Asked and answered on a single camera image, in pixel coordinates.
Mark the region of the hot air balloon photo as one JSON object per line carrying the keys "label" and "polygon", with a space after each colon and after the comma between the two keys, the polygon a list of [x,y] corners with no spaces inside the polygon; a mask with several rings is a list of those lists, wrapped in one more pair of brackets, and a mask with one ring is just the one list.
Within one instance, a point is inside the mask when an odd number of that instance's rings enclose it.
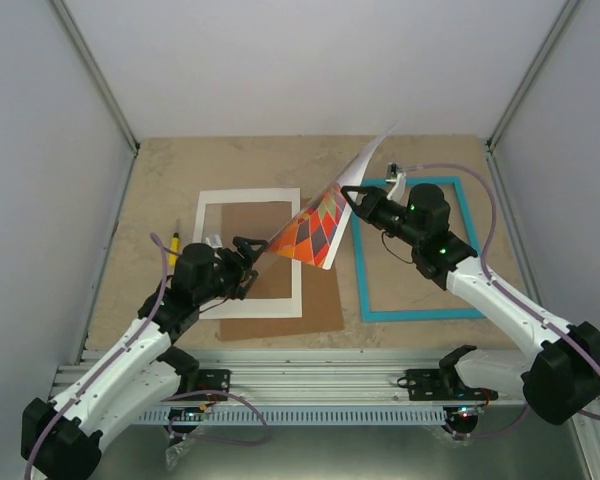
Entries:
{"label": "hot air balloon photo", "polygon": [[376,149],[398,123],[376,136],[358,152],[269,240],[266,252],[330,270],[352,208],[342,187],[359,187]]}

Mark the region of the yellow screwdriver tool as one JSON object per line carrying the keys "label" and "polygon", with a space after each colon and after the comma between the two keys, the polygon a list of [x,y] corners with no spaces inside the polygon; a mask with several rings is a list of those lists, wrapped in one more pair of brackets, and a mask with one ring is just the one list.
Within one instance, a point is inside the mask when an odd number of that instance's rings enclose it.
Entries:
{"label": "yellow screwdriver tool", "polygon": [[171,241],[170,241],[169,250],[170,250],[170,253],[169,253],[169,257],[168,257],[168,263],[169,263],[170,267],[174,267],[176,264],[176,261],[179,257],[179,252],[180,252],[180,220],[179,219],[176,220],[174,232],[172,234]]}

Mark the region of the white photo mat board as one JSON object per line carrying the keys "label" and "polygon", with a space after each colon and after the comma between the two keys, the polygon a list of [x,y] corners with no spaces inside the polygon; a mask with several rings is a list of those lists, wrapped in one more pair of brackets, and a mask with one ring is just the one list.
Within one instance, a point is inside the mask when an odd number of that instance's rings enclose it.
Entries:
{"label": "white photo mat board", "polygon": [[[299,188],[253,188],[205,190],[199,193],[192,241],[201,242],[208,205],[236,203],[287,202],[291,213],[300,211]],[[291,261],[289,298],[229,300],[200,314],[202,319],[300,318],[302,316],[302,267]]]}

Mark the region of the teal wooden picture frame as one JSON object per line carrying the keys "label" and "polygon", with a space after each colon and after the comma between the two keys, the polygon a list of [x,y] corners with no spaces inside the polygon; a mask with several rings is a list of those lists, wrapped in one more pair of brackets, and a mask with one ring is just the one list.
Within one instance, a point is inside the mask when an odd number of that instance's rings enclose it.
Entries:
{"label": "teal wooden picture frame", "polygon": [[[431,183],[438,186],[451,186],[459,206],[459,212],[468,235],[468,243],[478,252],[481,246],[477,236],[475,224],[469,208],[468,199],[461,179],[458,176],[416,177],[409,178],[407,185],[413,187],[422,183]],[[371,308],[369,281],[365,266],[364,247],[362,240],[360,220],[353,216],[350,220],[352,229],[355,268],[357,274],[361,318],[364,323],[380,322],[407,322],[407,321],[434,321],[434,320],[462,320],[480,319],[483,315],[475,308],[436,308],[436,309],[407,309],[402,311],[374,311]]]}

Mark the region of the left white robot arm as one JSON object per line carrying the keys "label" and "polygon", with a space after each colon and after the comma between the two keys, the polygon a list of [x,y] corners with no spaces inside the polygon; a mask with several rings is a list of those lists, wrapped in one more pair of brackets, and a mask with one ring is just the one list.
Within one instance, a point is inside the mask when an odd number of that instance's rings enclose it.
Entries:
{"label": "left white robot arm", "polygon": [[162,401],[215,403],[231,398],[216,382],[200,381],[198,361],[176,347],[202,312],[242,300],[258,273],[265,240],[236,236],[230,248],[190,243],[169,268],[168,249],[156,290],[126,332],[86,374],[51,400],[24,409],[21,456],[27,479],[87,479],[104,450],[142,413]]}

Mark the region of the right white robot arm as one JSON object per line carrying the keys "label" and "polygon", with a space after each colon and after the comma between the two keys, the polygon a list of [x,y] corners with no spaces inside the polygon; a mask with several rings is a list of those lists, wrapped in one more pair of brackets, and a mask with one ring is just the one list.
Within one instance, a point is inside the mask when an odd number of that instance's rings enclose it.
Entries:
{"label": "right white robot arm", "polygon": [[598,329],[543,310],[503,281],[450,230],[450,206],[438,186],[413,187],[405,205],[378,187],[344,186],[341,192],[357,218],[410,246],[424,278],[469,303],[518,347],[512,355],[471,345],[447,354],[438,367],[444,395],[461,399],[480,388],[506,393],[552,425],[588,413],[600,397]]}

